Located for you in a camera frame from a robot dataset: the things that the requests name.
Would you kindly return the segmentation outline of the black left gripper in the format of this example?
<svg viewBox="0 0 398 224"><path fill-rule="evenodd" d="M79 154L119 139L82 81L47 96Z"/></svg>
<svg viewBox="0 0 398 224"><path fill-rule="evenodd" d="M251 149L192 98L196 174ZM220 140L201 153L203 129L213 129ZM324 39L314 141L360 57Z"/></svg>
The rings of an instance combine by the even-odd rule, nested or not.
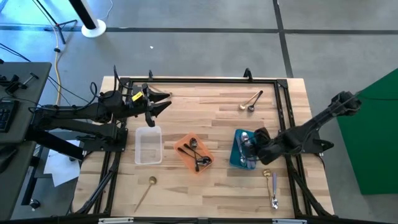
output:
<svg viewBox="0 0 398 224"><path fill-rule="evenodd" d="M123 118L138 117L140 114L144 114L149 127L155 126L155 121L152 117L158 117L163 110L172 104L171 101L156 103L170 97L170 93L149 90L146 83L142 84L141 89L136 86L136 88L132 89L131 94L124 96L126 97L126 102L123 109Z"/></svg>

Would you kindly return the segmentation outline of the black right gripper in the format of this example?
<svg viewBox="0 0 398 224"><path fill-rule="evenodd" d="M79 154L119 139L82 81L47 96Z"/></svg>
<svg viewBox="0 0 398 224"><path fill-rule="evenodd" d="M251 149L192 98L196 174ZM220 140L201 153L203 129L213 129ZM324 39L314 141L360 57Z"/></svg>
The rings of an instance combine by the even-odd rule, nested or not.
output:
<svg viewBox="0 0 398 224"><path fill-rule="evenodd" d="M259 159L262 164L268 165L280 157L280 147L270 137L265 127L255 130L254 138L255 142L248 141L248 148L254 149L256 153L256 156L248 157L248 162L250 164L256 164Z"/></svg>

